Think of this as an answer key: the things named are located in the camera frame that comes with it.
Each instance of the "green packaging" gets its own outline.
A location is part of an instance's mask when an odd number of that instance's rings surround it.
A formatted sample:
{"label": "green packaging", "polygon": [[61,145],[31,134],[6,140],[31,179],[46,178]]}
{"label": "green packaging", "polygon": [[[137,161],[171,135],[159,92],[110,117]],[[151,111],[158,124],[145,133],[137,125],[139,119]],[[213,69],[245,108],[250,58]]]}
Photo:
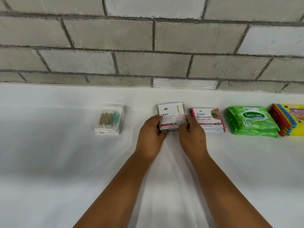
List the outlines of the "green packaging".
{"label": "green packaging", "polygon": [[224,114],[234,134],[279,137],[278,125],[263,107],[228,107]]}

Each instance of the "person's left arm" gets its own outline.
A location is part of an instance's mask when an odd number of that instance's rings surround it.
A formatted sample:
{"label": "person's left arm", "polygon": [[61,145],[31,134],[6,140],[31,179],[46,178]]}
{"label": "person's left arm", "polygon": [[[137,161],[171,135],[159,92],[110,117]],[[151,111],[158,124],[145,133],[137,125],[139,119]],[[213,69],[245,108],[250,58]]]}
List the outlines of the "person's left arm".
{"label": "person's left arm", "polygon": [[168,131],[157,134],[161,116],[149,118],[142,126],[135,152],[110,184],[74,225],[74,228],[127,227],[142,180],[159,153]]}

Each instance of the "person's right arm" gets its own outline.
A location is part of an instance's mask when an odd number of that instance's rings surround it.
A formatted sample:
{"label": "person's right arm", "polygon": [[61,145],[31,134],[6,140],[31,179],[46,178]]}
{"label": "person's right arm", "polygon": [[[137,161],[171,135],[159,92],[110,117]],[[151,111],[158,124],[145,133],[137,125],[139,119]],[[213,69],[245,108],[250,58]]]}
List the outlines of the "person's right arm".
{"label": "person's right arm", "polygon": [[198,175],[217,228],[272,228],[209,156],[203,128],[191,116],[179,128],[181,147]]}

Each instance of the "brick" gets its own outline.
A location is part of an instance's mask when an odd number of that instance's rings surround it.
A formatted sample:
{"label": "brick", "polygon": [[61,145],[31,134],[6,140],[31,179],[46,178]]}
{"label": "brick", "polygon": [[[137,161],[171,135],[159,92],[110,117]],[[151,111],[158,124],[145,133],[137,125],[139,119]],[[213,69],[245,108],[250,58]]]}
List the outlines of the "brick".
{"label": "brick", "polygon": [[200,19],[205,0],[105,0],[109,16]]}
{"label": "brick", "polygon": [[74,73],[116,73],[110,52],[79,50],[40,50],[52,71]]}
{"label": "brick", "polygon": [[218,81],[154,78],[155,88],[215,89]]}
{"label": "brick", "polygon": [[0,17],[1,45],[70,47],[59,21]]}
{"label": "brick", "polygon": [[152,50],[152,22],[127,20],[65,20],[77,48]]}
{"label": "brick", "polygon": [[44,14],[104,15],[101,0],[7,0],[14,11]]}
{"label": "brick", "polygon": [[0,82],[6,81],[6,82],[25,82],[21,76],[17,73],[11,73],[11,72],[0,72]]}
{"label": "brick", "polygon": [[270,58],[194,56],[189,77],[255,79]]}
{"label": "brick", "polygon": [[0,69],[47,71],[34,49],[0,48]]}
{"label": "brick", "polygon": [[304,81],[303,58],[274,58],[260,80]]}
{"label": "brick", "polygon": [[185,77],[190,55],[115,53],[120,74]]}
{"label": "brick", "polygon": [[48,84],[87,85],[83,75],[52,74],[52,73],[22,73],[26,82]]}
{"label": "brick", "polygon": [[290,92],[290,93],[302,93],[304,94],[304,84],[300,83],[290,83],[285,89],[283,89],[284,92]]}
{"label": "brick", "polygon": [[4,5],[4,2],[3,0],[0,0],[0,11],[7,11],[5,5]]}
{"label": "brick", "polygon": [[304,0],[209,0],[205,19],[294,22],[303,6]]}
{"label": "brick", "polygon": [[87,75],[91,85],[101,86],[146,86],[151,87],[151,79],[146,77],[113,77]]}
{"label": "brick", "polygon": [[184,53],[232,53],[246,25],[157,22],[155,50]]}
{"label": "brick", "polygon": [[251,26],[238,53],[304,56],[304,27]]}
{"label": "brick", "polygon": [[235,91],[264,91],[264,92],[278,92],[284,87],[284,83],[276,82],[232,82],[222,81],[219,85],[219,90],[235,90]]}

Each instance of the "forearm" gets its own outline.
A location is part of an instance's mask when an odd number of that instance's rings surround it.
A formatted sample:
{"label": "forearm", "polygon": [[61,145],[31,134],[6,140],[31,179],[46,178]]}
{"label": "forearm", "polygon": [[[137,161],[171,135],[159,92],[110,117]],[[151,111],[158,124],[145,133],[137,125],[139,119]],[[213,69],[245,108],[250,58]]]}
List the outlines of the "forearm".
{"label": "forearm", "polygon": [[152,161],[132,154],[74,228],[127,227]]}
{"label": "forearm", "polygon": [[208,154],[192,164],[217,228],[271,228]]}

